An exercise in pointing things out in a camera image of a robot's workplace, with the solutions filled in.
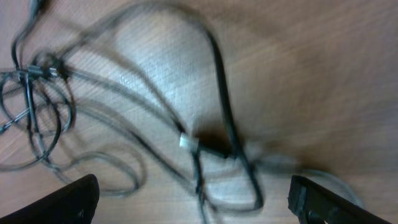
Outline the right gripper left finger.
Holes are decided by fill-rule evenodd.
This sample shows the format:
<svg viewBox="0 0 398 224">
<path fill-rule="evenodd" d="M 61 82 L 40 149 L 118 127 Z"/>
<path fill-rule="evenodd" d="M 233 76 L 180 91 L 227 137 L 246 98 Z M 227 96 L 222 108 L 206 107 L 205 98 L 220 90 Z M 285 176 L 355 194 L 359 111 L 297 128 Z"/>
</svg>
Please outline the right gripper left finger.
<svg viewBox="0 0 398 224">
<path fill-rule="evenodd" d="M 90 224 L 100 198 L 95 175 L 88 174 L 46 197 L 1 218 L 1 223 Z"/>
</svg>

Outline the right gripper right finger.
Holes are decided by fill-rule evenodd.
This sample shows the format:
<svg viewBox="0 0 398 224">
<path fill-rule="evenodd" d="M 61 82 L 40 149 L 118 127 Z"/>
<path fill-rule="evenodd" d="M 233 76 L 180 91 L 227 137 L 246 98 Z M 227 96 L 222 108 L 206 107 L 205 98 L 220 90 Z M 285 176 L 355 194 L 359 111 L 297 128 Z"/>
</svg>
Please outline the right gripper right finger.
<svg viewBox="0 0 398 224">
<path fill-rule="evenodd" d="M 291 178 L 288 203 L 289 210 L 301 224 L 389 224 L 300 175 Z"/>
</svg>

